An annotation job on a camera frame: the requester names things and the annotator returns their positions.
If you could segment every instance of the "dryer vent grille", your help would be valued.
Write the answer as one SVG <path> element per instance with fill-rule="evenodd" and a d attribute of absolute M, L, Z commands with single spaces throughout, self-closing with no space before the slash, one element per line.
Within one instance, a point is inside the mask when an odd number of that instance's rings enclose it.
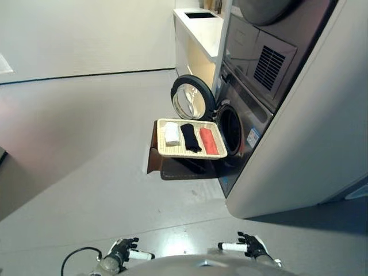
<path fill-rule="evenodd" d="M 265 88 L 271 90 L 284 60 L 283 55 L 263 46 L 253 77 Z"/>

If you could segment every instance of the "countertop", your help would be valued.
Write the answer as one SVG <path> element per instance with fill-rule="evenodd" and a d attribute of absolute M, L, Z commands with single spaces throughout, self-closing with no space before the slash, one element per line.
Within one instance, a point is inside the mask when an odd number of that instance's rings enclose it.
<path fill-rule="evenodd" d="M 189 18 L 185 13 L 210 12 L 216 17 Z M 211 62 L 216 62 L 219 54 L 221 31 L 224 20 L 211 12 L 201 8 L 174 9 L 174 15 L 188 31 L 190 37 L 200 46 Z"/>

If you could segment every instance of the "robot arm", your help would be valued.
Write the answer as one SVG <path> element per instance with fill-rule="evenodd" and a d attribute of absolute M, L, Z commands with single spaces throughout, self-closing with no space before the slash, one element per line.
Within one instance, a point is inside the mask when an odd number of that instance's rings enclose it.
<path fill-rule="evenodd" d="M 146 253 L 138 251 L 137 242 L 139 239 L 137 237 L 133 239 L 118 239 L 112 245 L 107 256 L 105 256 L 97 265 L 97 267 L 92 271 L 90 276 L 114 276 L 117 275 L 126 268 L 123 266 L 124 262 L 131 259 L 141 259 L 141 260 L 151 260 L 155 259 L 155 255 L 152 253 Z"/>

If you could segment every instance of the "front-loading washer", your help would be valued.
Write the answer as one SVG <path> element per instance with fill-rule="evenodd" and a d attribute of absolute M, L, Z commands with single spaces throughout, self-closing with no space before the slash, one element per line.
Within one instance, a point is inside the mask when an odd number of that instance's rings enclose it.
<path fill-rule="evenodd" d="M 171 100 L 181 118 L 217 124 L 228 155 L 212 162 L 227 197 L 273 115 L 225 64 L 221 76 L 216 99 L 200 78 L 183 75 L 172 86 Z"/>

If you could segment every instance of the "black cable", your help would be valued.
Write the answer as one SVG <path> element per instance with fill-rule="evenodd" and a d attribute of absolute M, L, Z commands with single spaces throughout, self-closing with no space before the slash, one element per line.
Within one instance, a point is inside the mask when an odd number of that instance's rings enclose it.
<path fill-rule="evenodd" d="M 98 253 L 98 259 L 101 260 L 102 259 L 102 252 L 101 250 L 95 248 L 95 247 L 82 247 L 80 249 L 77 249 L 77 250 L 74 250 L 72 253 L 70 253 L 69 255 L 67 255 L 63 261 L 63 264 L 62 264 L 62 269 L 61 269 L 61 275 L 64 276 L 64 266 L 65 264 L 67 263 L 68 259 L 74 255 L 75 253 L 78 253 L 79 251 L 83 251 L 83 250 L 93 250 L 93 251 L 96 251 Z"/>

